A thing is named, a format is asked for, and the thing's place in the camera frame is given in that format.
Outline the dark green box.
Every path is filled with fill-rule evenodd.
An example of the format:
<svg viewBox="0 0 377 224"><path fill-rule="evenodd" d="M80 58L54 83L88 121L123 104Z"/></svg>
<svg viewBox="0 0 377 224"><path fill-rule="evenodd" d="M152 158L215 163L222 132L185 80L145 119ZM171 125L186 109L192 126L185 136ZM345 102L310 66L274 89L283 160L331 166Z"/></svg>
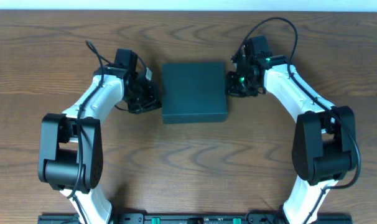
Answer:
<svg viewBox="0 0 377 224"><path fill-rule="evenodd" d="M228 117L223 62L166 63L162 66L165 124L215 123Z"/></svg>

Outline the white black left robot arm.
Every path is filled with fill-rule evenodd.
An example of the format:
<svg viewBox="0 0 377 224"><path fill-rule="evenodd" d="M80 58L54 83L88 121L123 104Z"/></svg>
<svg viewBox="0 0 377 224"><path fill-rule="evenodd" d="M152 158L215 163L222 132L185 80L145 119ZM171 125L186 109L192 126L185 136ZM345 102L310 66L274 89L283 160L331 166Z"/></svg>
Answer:
<svg viewBox="0 0 377 224"><path fill-rule="evenodd" d="M124 101L141 114L161 107L152 72L137 70L142 59L118 49L113 62L101 55L92 83L71 107L48 113L41 123L38 176L73 205L73 215L41 215L39 223L111 223L113 206L99 184L103 170L101 126Z"/></svg>

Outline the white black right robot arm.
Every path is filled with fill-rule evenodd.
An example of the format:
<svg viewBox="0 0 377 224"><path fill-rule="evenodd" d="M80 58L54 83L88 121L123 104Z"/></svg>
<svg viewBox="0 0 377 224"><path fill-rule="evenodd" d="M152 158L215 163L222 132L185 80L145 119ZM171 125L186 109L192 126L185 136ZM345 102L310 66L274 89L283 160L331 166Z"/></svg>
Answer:
<svg viewBox="0 0 377 224"><path fill-rule="evenodd" d="M235 97L274 95L296 123L292 163L297 177L276 213L247 214L249 223L352 223L351 216L319 213L327 194L347 172L358 170L354 113L324 99L284 55L273 55L265 36L244 40L232 57L226 93Z"/></svg>

